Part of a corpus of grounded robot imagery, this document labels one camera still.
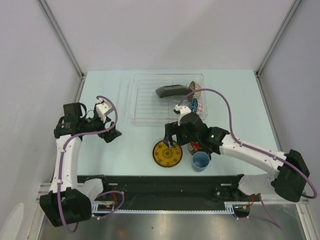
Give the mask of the blue patterned bowl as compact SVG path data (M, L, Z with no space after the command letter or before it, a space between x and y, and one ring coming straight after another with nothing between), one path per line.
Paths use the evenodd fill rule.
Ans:
M196 98L193 98L189 103L189 109L191 112L197 114L198 116L202 115L204 112L204 106L201 101Z

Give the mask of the yellow round plate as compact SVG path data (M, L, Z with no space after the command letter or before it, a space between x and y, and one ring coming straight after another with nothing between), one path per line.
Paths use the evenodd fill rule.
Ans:
M183 150L176 141L173 141L172 147L168 147L163 141L159 141L153 147L152 157L159 166L171 168L180 163L183 158Z

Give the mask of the black floral square plate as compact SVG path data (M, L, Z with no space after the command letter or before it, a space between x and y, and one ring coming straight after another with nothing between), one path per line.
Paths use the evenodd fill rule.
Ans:
M191 92L192 90L190 88L181 84L165 85L155 90L159 98L185 96Z

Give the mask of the beige patterned bowl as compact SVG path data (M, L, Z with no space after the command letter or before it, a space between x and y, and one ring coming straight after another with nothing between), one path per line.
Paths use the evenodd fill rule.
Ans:
M201 86L200 86L197 82L192 81L192 82L189 84L188 88L193 92L193 91L195 91L195 90L201 89ZM201 98L201 96L202 96L202 92L201 92L201 91L198 91L198 92L195 92L195 93L193 93L192 95L190 95L190 96L187 98L187 100L188 100L189 102L190 102L191 100L193 100L193 99L199 100L199 99Z

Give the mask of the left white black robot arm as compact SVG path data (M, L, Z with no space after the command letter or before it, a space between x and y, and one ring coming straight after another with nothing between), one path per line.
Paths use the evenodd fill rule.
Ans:
M78 185L78 159L84 136L96 135L106 143L120 137L116 129L117 119L108 115L117 113L111 100L97 96L93 116L87 114L87 107L81 102L63 105L63 116L53 131L56 142L56 161L48 193L39 199L39 205L54 227L77 225L92 216L92 202L105 200L111 188L104 184L103 176L89 178Z

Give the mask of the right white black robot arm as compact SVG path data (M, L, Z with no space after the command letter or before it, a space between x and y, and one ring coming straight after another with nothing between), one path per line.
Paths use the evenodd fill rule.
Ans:
M237 175L230 188L231 196L242 201L249 195L277 194L281 198L297 203L310 172L302 155L295 150L288 153L267 150L232 136L220 127L208 127L198 115L191 112L178 121L165 124L163 142L173 146L173 136L179 146L195 143L201 152L233 157L264 171L259 175Z

